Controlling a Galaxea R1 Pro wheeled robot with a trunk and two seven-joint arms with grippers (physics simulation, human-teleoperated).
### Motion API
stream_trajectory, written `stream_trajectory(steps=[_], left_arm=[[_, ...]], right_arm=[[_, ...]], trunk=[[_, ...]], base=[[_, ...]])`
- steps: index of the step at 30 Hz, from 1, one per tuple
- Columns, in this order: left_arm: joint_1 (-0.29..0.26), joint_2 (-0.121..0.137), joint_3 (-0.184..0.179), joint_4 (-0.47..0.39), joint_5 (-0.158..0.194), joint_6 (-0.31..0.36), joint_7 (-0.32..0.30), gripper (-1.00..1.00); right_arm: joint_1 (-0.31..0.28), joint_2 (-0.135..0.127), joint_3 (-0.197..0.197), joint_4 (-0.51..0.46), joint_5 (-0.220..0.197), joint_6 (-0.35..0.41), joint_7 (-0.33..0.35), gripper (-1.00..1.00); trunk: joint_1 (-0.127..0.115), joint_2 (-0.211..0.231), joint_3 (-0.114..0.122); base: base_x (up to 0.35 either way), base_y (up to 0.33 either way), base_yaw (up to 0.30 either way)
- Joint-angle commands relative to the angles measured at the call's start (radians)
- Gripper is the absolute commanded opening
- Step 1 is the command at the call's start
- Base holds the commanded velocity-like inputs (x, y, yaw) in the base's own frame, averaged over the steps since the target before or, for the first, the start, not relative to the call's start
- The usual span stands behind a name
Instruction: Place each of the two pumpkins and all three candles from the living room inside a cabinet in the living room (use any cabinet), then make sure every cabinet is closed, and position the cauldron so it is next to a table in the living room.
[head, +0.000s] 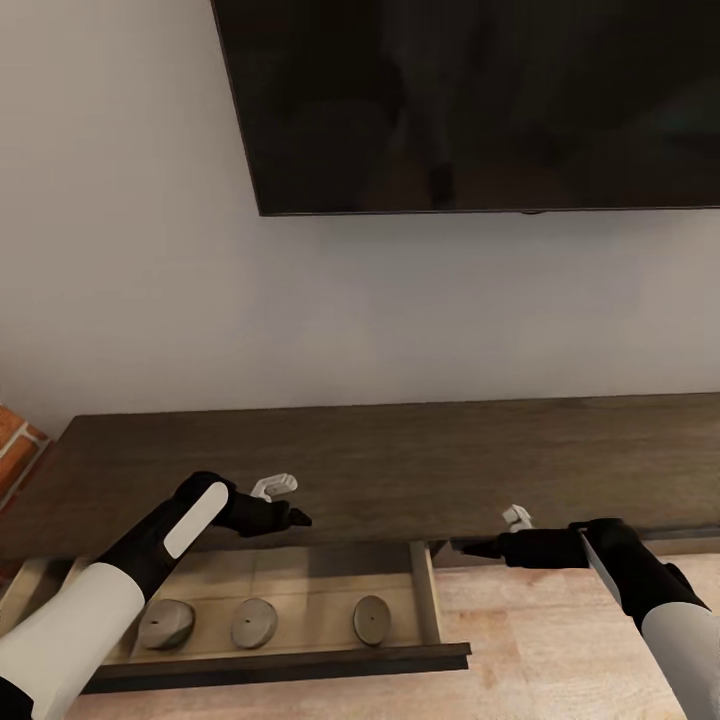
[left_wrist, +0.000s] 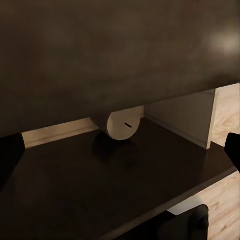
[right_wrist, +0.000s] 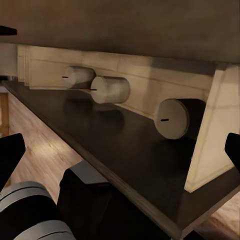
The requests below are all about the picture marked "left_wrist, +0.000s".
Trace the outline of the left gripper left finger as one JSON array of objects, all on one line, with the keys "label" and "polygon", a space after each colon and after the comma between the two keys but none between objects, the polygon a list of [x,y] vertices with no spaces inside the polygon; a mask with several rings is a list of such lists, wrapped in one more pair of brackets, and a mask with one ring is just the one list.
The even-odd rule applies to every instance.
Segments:
[{"label": "left gripper left finger", "polygon": [[26,152],[21,133],[0,138],[0,192]]}]

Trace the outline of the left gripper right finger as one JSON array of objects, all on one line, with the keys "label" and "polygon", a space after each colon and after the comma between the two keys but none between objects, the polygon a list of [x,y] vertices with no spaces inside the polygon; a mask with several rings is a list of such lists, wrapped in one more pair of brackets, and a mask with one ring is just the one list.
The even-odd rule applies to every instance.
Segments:
[{"label": "left gripper right finger", "polygon": [[240,134],[229,133],[224,150],[240,172]]}]

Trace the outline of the pillar candle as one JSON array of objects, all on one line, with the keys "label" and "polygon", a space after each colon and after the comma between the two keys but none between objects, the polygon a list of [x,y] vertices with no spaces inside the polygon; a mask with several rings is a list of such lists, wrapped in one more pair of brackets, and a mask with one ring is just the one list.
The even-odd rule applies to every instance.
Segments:
[{"label": "pillar candle", "polygon": [[137,107],[109,112],[90,118],[111,139],[124,141],[131,138],[140,127],[141,116]]}]

